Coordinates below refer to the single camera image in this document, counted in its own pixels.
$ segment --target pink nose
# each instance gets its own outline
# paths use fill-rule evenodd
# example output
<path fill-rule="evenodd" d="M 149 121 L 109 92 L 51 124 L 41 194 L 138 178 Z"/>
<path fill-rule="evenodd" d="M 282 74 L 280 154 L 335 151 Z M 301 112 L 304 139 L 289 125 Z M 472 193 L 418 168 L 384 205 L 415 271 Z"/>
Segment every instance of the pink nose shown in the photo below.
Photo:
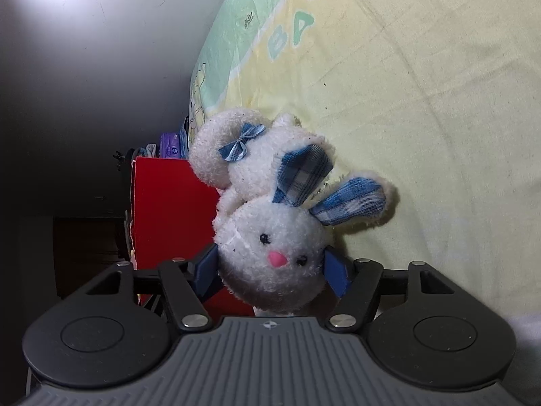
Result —
<path fill-rule="evenodd" d="M 267 259 L 272 267 L 281 267 L 287 264 L 287 258 L 278 252 L 269 252 Z"/>

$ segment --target white wall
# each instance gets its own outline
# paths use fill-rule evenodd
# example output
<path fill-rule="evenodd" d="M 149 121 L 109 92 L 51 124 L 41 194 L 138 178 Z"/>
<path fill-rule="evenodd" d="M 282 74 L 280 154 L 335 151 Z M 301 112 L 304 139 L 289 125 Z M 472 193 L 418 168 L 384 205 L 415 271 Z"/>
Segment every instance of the white wall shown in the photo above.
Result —
<path fill-rule="evenodd" d="M 222 2 L 0 0 L 3 145 L 27 214 L 118 210 L 112 155 L 180 128 Z"/>

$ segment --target fabric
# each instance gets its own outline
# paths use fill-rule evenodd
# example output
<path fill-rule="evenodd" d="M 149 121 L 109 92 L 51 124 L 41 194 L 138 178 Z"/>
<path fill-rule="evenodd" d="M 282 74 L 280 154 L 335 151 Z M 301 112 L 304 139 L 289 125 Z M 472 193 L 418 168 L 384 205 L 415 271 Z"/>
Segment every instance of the fabric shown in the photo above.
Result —
<path fill-rule="evenodd" d="M 388 223 L 335 230 L 349 256 L 423 260 L 507 319 L 536 316 L 540 44 L 541 0 L 225 0 L 193 99 L 198 120 L 288 110 L 335 146 L 337 175 L 395 183 Z"/>
<path fill-rule="evenodd" d="M 149 143 L 146 147 L 147 157 L 156 157 L 156 144 Z"/>
<path fill-rule="evenodd" d="M 184 127 L 180 128 L 179 131 L 179 155 L 181 160 L 188 159 L 188 135 Z"/>
<path fill-rule="evenodd" d="M 381 185 L 372 179 L 356 177 L 310 209 L 324 226 L 338 225 L 353 217 L 378 218 L 386 199 Z"/>
<path fill-rule="evenodd" d="M 145 148 L 137 148 L 132 153 L 132 161 L 135 159 L 135 157 L 147 157 L 147 155 L 148 155 L 147 149 L 145 149 Z"/>
<path fill-rule="evenodd" d="M 245 123 L 242 126 L 240 137 L 235 141 L 221 147 L 218 151 L 226 162 L 238 162 L 247 153 L 246 142 L 254 139 L 265 131 L 264 125 Z"/>
<path fill-rule="evenodd" d="M 331 160 L 318 145 L 287 153 L 278 168 L 273 202 L 300 206 L 332 169 Z"/>

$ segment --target gray ridged plate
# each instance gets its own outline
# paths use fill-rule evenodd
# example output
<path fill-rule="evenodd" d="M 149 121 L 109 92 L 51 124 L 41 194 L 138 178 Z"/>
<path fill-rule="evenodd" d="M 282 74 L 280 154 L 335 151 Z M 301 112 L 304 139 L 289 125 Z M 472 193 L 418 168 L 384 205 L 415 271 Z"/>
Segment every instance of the gray ridged plate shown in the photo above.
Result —
<path fill-rule="evenodd" d="M 152 373 L 101 391 L 42 385 L 28 406 L 517 406 L 500 385 L 426 391 L 375 364 L 361 341 L 315 318 L 225 318 L 187 335 Z"/>

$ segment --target red box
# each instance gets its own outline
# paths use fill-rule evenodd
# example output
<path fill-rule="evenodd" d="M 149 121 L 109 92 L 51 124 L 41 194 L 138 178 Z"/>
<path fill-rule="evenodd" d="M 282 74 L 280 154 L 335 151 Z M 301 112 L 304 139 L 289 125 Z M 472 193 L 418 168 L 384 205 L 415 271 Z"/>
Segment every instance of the red box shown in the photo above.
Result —
<path fill-rule="evenodd" d="M 174 257 L 193 258 L 213 242 L 218 192 L 202 183 L 186 160 L 137 157 L 132 171 L 132 240 L 137 268 Z M 205 308 L 221 316 L 253 316 L 251 306 L 227 289 Z"/>

